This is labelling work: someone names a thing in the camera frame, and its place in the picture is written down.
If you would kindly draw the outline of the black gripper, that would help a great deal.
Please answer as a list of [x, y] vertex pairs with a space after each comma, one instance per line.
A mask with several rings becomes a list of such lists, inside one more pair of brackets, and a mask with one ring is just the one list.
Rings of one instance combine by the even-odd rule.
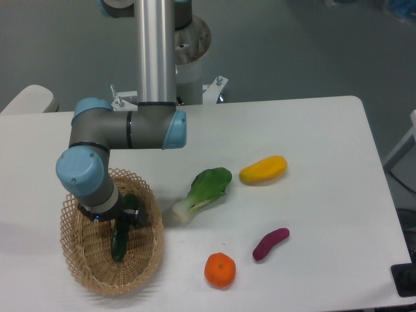
[[88, 210], [81, 203], [78, 203], [77, 209], [83, 216], [92, 222], [106, 222], [123, 217], [123, 220], [135, 229], [144, 228], [150, 224], [150, 221], [148, 220], [148, 213], [145, 208], [139, 207], [138, 209], [124, 210], [124, 198], [121, 194], [118, 195], [116, 202], [110, 205], [110, 209], [105, 212], [93, 212]]

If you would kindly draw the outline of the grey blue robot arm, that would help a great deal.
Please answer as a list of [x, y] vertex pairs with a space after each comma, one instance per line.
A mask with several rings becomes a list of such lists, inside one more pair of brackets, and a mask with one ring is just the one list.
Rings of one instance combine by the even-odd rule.
[[137, 108], [116, 111], [90, 97], [76, 104], [69, 146], [56, 173], [91, 221], [119, 218], [136, 226], [138, 209], [127, 209], [109, 174], [112, 150], [176, 149], [187, 142], [187, 117], [176, 108], [175, 11], [192, 19], [190, 1], [104, 1], [111, 16], [133, 9], [138, 43]]

